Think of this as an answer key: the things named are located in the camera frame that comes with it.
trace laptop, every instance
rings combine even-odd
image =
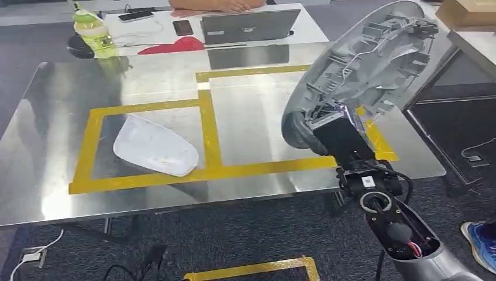
[[[225,44],[281,39],[290,30],[300,9],[209,15],[201,21],[205,44]]]

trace charging cable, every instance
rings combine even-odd
[[[57,237],[57,239],[55,239],[54,241],[52,241],[50,244],[48,244],[48,245],[40,248],[38,251],[36,251],[34,253],[29,253],[29,254],[24,255],[22,257],[22,261],[19,262],[19,264],[12,271],[10,281],[14,281],[14,275],[15,275],[16,271],[19,269],[20,266],[22,266],[26,262],[38,260],[39,257],[40,257],[40,255],[41,255],[41,252],[43,252],[44,250],[46,250],[48,247],[52,246],[53,244],[57,243],[60,240],[60,238],[62,238],[62,235],[64,235],[64,230],[63,229],[60,231],[60,235]]]
[[[473,157],[476,157],[476,156],[467,156],[467,155],[466,155],[467,150],[470,150],[470,149],[472,149],[472,148],[479,148],[479,147],[481,147],[481,146],[483,146],[483,145],[487,145],[487,144],[489,144],[489,143],[491,143],[491,142],[493,142],[493,141],[496,141],[496,138],[492,138],[492,139],[490,139],[490,140],[488,140],[488,141],[486,141],[486,142],[483,142],[483,143],[481,143],[481,144],[479,144],[479,145],[474,145],[474,146],[471,146],[471,147],[465,148],[465,149],[463,149],[463,150],[461,151],[461,153],[460,153],[460,154],[461,154],[464,158],[466,158],[466,159],[468,159],[468,160],[471,160],[471,161],[472,161],[472,160],[475,160],[475,161],[476,161],[476,160],[477,160],[477,158],[473,158]]]

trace cardboard box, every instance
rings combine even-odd
[[[436,15],[451,29],[493,29],[496,27],[496,0],[444,0]]]

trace red mouse pad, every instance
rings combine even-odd
[[[160,53],[176,53],[176,52],[188,52],[188,51],[201,51],[204,50],[205,46],[195,37],[187,36],[178,39],[174,44],[161,44],[158,46],[153,46],[146,48],[138,54],[160,54]]]

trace green bottle cap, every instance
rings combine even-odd
[[[77,10],[73,16],[73,20],[78,23],[92,23],[95,22],[97,18],[86,10]]]

